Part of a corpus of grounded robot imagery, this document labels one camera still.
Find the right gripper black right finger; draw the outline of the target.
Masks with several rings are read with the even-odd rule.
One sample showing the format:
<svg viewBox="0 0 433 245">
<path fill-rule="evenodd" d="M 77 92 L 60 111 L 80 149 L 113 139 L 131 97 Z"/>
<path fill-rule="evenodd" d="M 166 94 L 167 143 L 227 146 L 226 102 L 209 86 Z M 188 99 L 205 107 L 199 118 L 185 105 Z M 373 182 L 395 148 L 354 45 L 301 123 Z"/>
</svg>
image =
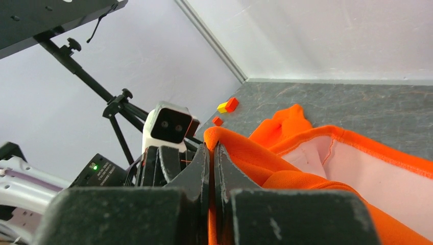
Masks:
<svg viewBox="0 0 433 245">
<path fill-rule="evenodd" d="M 220 244 L 380 244 L 370 215 L 353 193 L 263 189 L 214 149 Z"/>
</svg>

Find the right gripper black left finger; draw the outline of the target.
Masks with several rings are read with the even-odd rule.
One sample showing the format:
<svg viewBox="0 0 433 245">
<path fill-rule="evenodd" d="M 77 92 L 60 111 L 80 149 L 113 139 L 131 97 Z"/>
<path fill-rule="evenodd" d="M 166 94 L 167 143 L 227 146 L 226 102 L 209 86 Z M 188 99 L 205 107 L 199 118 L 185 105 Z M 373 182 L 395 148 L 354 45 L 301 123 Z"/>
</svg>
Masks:
<svg viewBox="0 0 433 245">
<path fill-rule="evenodd" d="M 49 204 L 34 244 L 208 244 L 209 151 L 163 187 L 74 187 Z"/>
</svg>

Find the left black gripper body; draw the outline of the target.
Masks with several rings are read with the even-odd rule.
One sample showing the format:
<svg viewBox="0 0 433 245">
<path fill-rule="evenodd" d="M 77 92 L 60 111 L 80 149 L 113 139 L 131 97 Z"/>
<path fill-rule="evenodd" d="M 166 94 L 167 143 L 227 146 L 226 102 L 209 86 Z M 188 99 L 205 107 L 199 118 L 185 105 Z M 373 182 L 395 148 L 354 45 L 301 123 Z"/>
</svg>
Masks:
<svg viewBox="0 0 433 245">
<path fill-rule="evenodd" d="M 200 188 L 203 185 L 203 145 L 181 152 L 170 146 L 149 146 L 134 163 L 126 186 Z"/>
</svg>

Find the orange jacket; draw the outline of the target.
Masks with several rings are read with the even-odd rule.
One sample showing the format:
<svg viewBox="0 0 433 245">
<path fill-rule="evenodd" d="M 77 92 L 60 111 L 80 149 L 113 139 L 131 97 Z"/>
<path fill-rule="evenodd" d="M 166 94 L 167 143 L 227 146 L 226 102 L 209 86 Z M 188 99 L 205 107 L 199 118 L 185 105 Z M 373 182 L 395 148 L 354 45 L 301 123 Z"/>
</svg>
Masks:
<svg viewBox="0 0 433 245">
<path fill-rule="evenodd" d="M 295 104 L 249 137 L 223 127 L 204 132 L 265 189 L 343 190 L 357 195 L 382 244 L 432 244 L 432 161 L 336 126 L 313 127 Z"/>
</svg>

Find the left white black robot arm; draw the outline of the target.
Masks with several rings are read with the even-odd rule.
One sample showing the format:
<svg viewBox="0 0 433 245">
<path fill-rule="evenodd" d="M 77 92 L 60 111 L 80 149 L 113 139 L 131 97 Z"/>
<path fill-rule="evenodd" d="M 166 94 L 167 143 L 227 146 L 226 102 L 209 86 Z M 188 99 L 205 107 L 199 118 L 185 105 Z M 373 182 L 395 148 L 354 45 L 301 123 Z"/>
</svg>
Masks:
<svg viewBox="0 0 433 245">
<path fill-rule="evenodd" d="M 74 181 L 58 178 L 31 167 L 19 145 L 1 146 L 1 241 L 28 244 L 50 201 L 70 187 L 132 186 L 139 157 L 123 169 L 101 154 L 96 154 Z"/>
</svg>

